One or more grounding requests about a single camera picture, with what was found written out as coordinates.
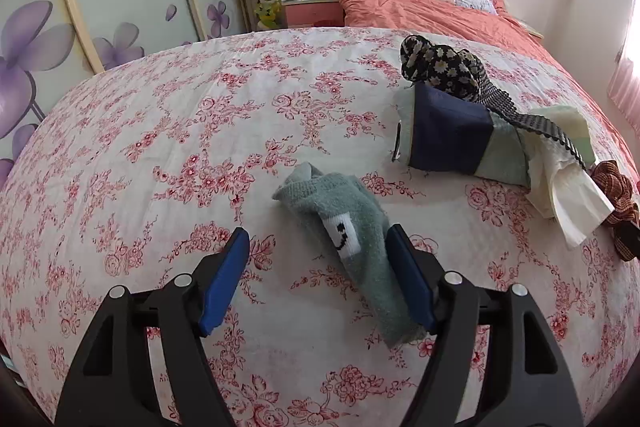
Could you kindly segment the navy green fabric pouch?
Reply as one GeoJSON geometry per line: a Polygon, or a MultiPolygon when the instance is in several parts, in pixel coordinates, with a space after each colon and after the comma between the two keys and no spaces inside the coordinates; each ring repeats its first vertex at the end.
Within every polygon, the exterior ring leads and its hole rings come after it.
{"type": "Polygon", "coordinates": [[[482,104],[424,83],[398,90],[393,161],[425,172],[455,172],[529,186],[528,158],[512,124],[482,104]]]}

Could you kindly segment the brown plaid scrunchie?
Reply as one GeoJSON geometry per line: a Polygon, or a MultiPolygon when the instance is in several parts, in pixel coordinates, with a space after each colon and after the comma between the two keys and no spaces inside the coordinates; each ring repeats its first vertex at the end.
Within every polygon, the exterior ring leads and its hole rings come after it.
{"type": "Polygon", "coordinates": [[[615,160],[599,162],[591,178],[608,198],[614,210],[605,219],[618,257],[624,261],[639,258],[639,207],[634,201],[631,181],[620,172],[615,160]]]}

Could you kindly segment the floral pink tablecloth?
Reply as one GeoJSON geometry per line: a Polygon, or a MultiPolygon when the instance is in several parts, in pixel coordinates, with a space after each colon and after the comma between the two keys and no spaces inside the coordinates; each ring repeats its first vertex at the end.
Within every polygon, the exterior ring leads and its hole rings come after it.
{"type": "Polygon", "coordinates": [[[206,357],[241,426],[396,426],[433,350],[388,349],[356,286],[273,199],[293,168],[356,176],[416,247],[522,283],[585,417],[639,352],[639,265],[599,230],[568,249],[517,187],[395,164],[404,33],[281,30],[193,43],[78,84],[1,191],[1,338],[53,416],[106,292],[160,287],[231,232],[250,259],[206,357]]]}

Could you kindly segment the coral pink bed duvet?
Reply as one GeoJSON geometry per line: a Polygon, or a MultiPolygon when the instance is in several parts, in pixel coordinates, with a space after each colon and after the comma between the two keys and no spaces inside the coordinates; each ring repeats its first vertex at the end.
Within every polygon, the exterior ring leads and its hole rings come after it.
{"type": "Polygon", "coordinates": [[[345,24],[420,32],[455,49],[467,49],[490,80],[520,109],[566,103],[588,122],[596,156],[615,159],[634,183],[634,156],[612,121],[569,72],[509,15],[492,15],[440,0],[340,0],[345,24]]]}

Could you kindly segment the green plush toy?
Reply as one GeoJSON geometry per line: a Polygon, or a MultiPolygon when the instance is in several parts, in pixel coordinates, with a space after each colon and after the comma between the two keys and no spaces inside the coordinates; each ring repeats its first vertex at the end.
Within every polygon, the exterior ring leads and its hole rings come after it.
{"type": "Polygon", "coordinates": [[[279,29],[281,27],[280,0],[258,0],[254,12],[259,30],[279,29]]]}

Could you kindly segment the pink window curtain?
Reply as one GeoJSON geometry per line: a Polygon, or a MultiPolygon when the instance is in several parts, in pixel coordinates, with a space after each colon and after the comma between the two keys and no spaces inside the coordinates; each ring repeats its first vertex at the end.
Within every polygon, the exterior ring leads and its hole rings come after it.
{"type": "Polygon", "coordinates": [[[632,0],[625,41],[608,84],[608,97],[636,133],[640,126],[639,34],[639,0],[632,0]]]}

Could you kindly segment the green smiley sock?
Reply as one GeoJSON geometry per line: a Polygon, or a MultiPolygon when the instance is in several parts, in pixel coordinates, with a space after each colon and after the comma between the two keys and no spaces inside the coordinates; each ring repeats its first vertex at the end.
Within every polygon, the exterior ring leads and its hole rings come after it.
{"type": "Polygon", "coordinates": [[[362,182],[339,172],[324,173],[309,162],[296,166],[274,192],[280,202],[340,259],[378,321],[390,349],[425,336],[410,317],[408,305],[388,261],[385,239],[390,220],[362,182]]]}

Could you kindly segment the pink white nightstand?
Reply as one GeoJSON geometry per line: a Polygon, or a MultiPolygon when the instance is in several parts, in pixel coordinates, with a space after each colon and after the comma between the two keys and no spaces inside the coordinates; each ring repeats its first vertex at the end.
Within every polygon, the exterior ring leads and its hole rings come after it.
{"type": "Polygon", "coordinates": [[[340,0],[285,0],[282,9],[287,28],[344,26],[340,0]]]}

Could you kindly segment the black daisy print cloth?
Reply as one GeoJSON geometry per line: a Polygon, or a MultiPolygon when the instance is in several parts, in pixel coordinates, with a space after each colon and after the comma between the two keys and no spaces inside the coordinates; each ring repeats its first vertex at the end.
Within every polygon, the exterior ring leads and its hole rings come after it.
{"type": "Polygon", "coordinates": [[[469,50],[456,51],[421,35],[410,35],[401,43],[400,61],[402,77],[413,86],[424,83],[462,101],[480,103],[516,129],[559,143],[582,169],[588,168],[582,153],[560,126],[544,116],[520,113],[510,94],[490,81],[484,64],[469,50]]]}

